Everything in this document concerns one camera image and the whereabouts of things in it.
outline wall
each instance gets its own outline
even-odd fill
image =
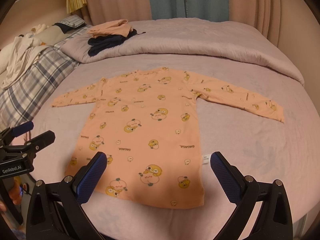
[[[17,0],[0,25],[0,49],[35,25],[52,25],[67,16],[66,0]]]
[[[320,114],[320,25],[304,0],[281,0],[278,48],[302,73]]]

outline clothes stack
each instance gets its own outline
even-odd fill
[[[92,34],[92,38],[88,40],[88,44],[92,46],[88,55],[92,57],[104,49],[121,45],[136,35],[137,31],[128,24],[128,20],[123,19],[96,25],[88,31],[88,34]]]

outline white clothing tag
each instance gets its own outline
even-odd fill
[[[211,154],[203,155],[202,156],[202,164],[209,163],[210,157],[211,157]]]

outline silver bolt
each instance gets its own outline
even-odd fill
[[[41,186],[41,185],[42,185],[42,182],[43,182],[42,180],[38,180],[38,181],[36,182],[36,186],[37,186],[37,187]]]
[[[66,182],[66,183],[68,183],[68,182],[70,182],[70,181],[72,181],[73,180],[73,177],[72,176],[66,176],[65,178],[64,178],[64,181]]]
[[[250,175],[245,176],[245,180],[246,180],[247,182],[253,182],[253,177],[250,176]]]
[[[278,186],[282,186],[282,181],[279,180],[279,179],[276,179],[276,184],[277,184]]]

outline plaid bedding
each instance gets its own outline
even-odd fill
[[[67,40],[86,33],[90,27],[87,25],[42,51],[20,80],[0,94],[0,130],[35,117],[54,90],[79,65],[59,48]]]

